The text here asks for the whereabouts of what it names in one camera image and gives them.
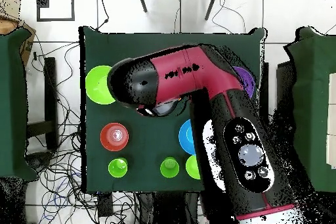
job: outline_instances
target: control buttons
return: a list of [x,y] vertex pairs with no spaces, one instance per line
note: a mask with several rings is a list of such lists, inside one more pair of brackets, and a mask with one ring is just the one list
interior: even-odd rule
[[263,161],[263,150],[257,145],[243,145],[238,152],[240,162],[247,166],[256,166]]
[[253,141],[253,140],[255,140],[255,135],[254,135],[254,133],[246,133],[245,138],[248,141]]
[[264,166],[261,166],[259,169],[258,169],[258,174],[259,176],[261,176],[262,178],[266,178],[267,175],[268,175],[268,170],[266,167]]
[[233,139],[234,144],[238,144],[241,142],[241,139],[238,136],[235,136]]
[[253,171],[246,171],[245,178],[248,181],[254,180],[255,179],[255,172],[253,172]]
[[242,125],[236,125],[235,130],[237,132],[244,132],[244,126],[242,126]]

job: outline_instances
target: green bowl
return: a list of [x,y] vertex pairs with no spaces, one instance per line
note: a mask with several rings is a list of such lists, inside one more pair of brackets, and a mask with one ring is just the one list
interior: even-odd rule
[[108,73],[110,66],[96,66],[89,71],[85,78],[87,96],[98,104],[111,104],[116,100],[108,90]]
[[160,166],[161,174],[166,178],[175,177],[179,173],[179,170],[180,170],[179,164],[172,157],[165,158],[165,160],[161,163]]
[[128,163],[124,158],[116,158],[108,164],[108,172],[112,177],[121,178],[127,173]]
[[198,165],[196,156],[190,156],[186,161],[186,171],[191,178],[200,180],[200,171],[198,171]]

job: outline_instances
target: purple bowl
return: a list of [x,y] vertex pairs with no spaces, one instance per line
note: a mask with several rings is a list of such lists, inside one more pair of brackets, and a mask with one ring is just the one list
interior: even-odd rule
[[243,87],[249,95],[249,98],[252,98],[253,93],[255,92],[255,80],[253,79],[253,76],[247,70],[240,68],[239,66],[234,66],[234,70],[241,77]]

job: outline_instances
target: green table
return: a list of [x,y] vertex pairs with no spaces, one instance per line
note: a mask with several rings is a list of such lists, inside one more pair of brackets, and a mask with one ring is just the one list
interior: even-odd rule
[[[225,54],[231,65],[245,64],[259,86],[263,29],[256,29],[249,35],[102,34],[83,27],[79,33],[81,40],[85,37],[85,48],[81,45],[82,52],[85,51],[85,61],[81,59],[81,81],[85,81],[83,76],[95,66],[113,66],[124,58],[147,55],[183,43],[209,43],[217,47],[227,46]],[[82,96],[81,104],[82,116],[86,113],[86,139],[82,143],[86,143],[83,145],[86,148],[83,164],[87,168],[87,192],[203,190],[201,181],[187,174],[185,163],[190,155],[179,144],[179,129],[189,119],[188,106],[177,116],[183,109],[182,101],[165,118],[143,117],[118,102],[99,105],[87,96]],[[111,122],[121,123],[129,132],[129,143],[119,152],[110,152],[100,144],[100,132]],[[164,178],[159,170],[163,159],[168,156],[175,157],[180,166],[178,175],[172,179]],[[114,178],[108,173],[108,164],[117,157],[126,158],[129,164],[128,172],[122,178]]]

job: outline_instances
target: dark green tablecloth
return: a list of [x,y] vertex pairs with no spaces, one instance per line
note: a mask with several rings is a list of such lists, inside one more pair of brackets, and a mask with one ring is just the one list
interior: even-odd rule
[[301,28],[287,46],[295,64],[294,147],[317,191],[336,192],[336,169],[326,163],[329,75],[336,73],[336,36]]
[[[227,46],[227,50],[224,51],[231,65],[245,64],[259,85],[260,42],[264,37],[263,29],[257,29],[249,35],[102,34],[87,27],[79,29],[80,34],[82,31],[85,36],[85,63],[82,60],[81,69],[85,69],[85,75],[95,66],[113,66],[124,58],[147,55],[183,43],[208,43],[217,47]],[[203,189],[200,180],[195,180],[187,174],[185,162],[190,155],[179,145],[179,129],[189,119],[188,107],[181,115],[176,116],[182,110],[183,102],[165,118],[146,118],[117,102],[99,105],[88,97],[85,97],[85,101],[81,104],[86,104],[88,192]],[[129,132],[129,143],[119,152],[110,152],[100,144],[100,131],[111,122],[123,124]],[[172,179],[164,178],[159,170],[160,164],[167,156],[175,157],[180,165],[179,174]],[[124,157],[129,163],[127,174],[118,179],[108,173],[108,164],[117,157]]]
[[16,176],[26,181],[37,178],[24,157],[26,154],[27,89],[20,46],[30,32],[19,28],[0,35],[0,177]]

